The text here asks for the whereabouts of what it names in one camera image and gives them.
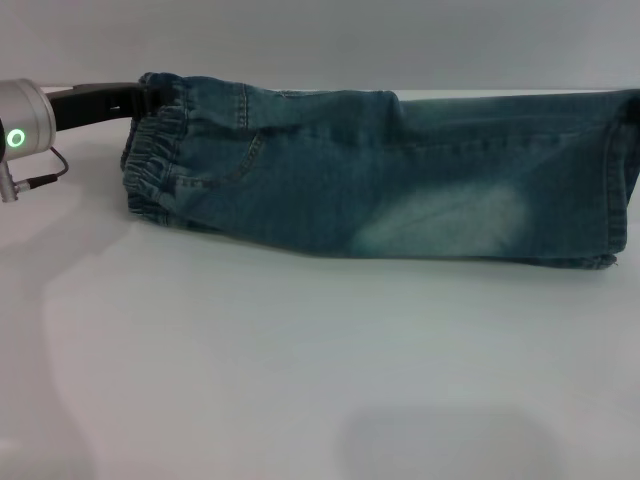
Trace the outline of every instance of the blue denim jeans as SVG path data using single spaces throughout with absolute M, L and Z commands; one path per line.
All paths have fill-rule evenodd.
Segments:
M 640 91 L 399 101 L 147 74 L 130 210 L 312 255 L 602 269 L 626 244 Z

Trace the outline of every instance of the pant leg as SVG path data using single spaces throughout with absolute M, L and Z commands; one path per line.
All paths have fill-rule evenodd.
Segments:
M 333 257 L 597 269 L 625 247 L 637 91 L 400 102 L 144 81 L 178 93 L 124 156 L 132 210 L 158 223 Z

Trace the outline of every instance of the white table surface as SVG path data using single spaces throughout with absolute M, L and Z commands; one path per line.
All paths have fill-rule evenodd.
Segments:
M 133 219 L 128 126 L 0 205 L 0 479 L 640 478 L 637 200 L 604 272 L 305 258 Z

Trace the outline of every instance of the green led ring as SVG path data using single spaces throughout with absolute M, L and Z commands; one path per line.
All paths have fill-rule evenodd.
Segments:
M 19 128 L 16 128 L 15 130 L 11 130 L 9 132 L 9 135 L 7 135 L 7 145 L 9 145 L 11 148 L 18 148 L 24 143 L 26 139 L 27 136 L 25 135 L 25 133 Z

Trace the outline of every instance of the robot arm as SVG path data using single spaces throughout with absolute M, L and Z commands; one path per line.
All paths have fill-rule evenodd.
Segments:
M 3 202 L 18 192 L 55 182 L 45 175 L 13 182 L 8 162 L 52 149 L 56 132 L 116 118 L 141 119 L 170 99 L 170 92 L 138 83 L 79 85 L 46 94 L 30 80 L 0 81 L 0 195 Z

